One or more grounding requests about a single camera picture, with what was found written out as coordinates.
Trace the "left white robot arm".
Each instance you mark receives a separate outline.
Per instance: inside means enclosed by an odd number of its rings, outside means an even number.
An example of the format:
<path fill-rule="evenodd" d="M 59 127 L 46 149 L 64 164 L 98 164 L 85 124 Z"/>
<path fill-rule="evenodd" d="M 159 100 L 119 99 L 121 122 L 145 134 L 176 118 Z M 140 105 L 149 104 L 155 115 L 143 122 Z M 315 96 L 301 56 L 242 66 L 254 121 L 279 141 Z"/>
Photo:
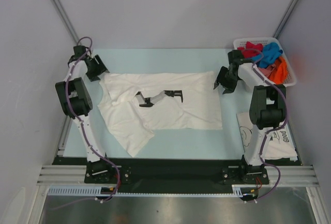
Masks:
<path fill-rule="evenodd" d="M 64 114 L 76 124 L 84 142 L 87 161 L 96 163 L 106 159 L 106 153 L 96 138 L 91 124 L 90 111 L 93 109 L 91 96 L 84 78 L 99 81 L 107 68 L 99 55 L 92 56 L 90 49 L 83 45 L 73 47 L 74 55 L 68 62 L 68 73 L 55 89 Z"/>

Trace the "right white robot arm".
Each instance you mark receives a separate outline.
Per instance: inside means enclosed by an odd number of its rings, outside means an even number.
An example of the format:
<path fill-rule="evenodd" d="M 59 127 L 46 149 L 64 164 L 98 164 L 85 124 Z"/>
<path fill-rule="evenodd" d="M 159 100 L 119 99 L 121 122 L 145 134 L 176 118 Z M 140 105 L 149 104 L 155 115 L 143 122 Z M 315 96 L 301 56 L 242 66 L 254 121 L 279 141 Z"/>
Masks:
<path fill-rule="evenodd" d="M 259 50 L 260 58 L 244 58 L 242 51 L 232 50 L 228 53 L 229 66 L 221 67 L 214 82 L 214 89 L 222 86 L 223 94 L 235 91 L 238 81 L 246 83 L 252 89 L 249 108 L 250 121 L 253 124 L 249 147 L 244 153 L 246 166 L 239 169 L 239 179 L 251 183 L 257 178 L 254 167 L 265 165 L 264 148 L 268 145 L 269 133 L 279 130 L 287 124 L 288 111 L 286 87 L 275 84 L 259 70 L 257 63 L 264 57 Z"/>

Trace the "white robot print t-shirt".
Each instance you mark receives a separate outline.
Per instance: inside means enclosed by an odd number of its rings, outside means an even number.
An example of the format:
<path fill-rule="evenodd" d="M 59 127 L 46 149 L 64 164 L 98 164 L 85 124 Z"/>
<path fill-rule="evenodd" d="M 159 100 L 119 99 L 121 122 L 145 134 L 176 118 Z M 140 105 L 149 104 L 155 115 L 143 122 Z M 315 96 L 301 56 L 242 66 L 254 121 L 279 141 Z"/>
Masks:
<path fill-rule="evenodd" d="M 221 130 L 221 104 L 213 71 L 107 73 L 100 80 L 99 111 L 106 127 L 134 157 L 156 130 Z"/>

